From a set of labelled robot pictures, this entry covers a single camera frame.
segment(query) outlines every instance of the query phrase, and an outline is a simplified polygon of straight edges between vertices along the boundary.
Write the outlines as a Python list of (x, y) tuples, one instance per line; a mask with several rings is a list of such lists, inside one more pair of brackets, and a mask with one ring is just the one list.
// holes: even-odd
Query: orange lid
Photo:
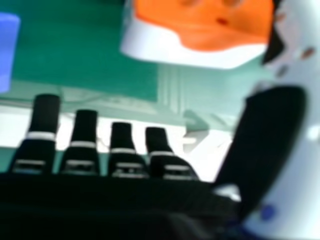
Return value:
[(272, 0), (135, 0), (136, 16), (176, 32), (197, 51), (221, 51), (266, 44), (272, 25)]

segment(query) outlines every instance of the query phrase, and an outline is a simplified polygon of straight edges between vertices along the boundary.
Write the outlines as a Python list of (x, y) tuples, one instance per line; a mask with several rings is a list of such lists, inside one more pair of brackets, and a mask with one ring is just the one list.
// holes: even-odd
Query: blue box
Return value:
[(0, 93), (10, 90), (20, 18), (0, 12)]

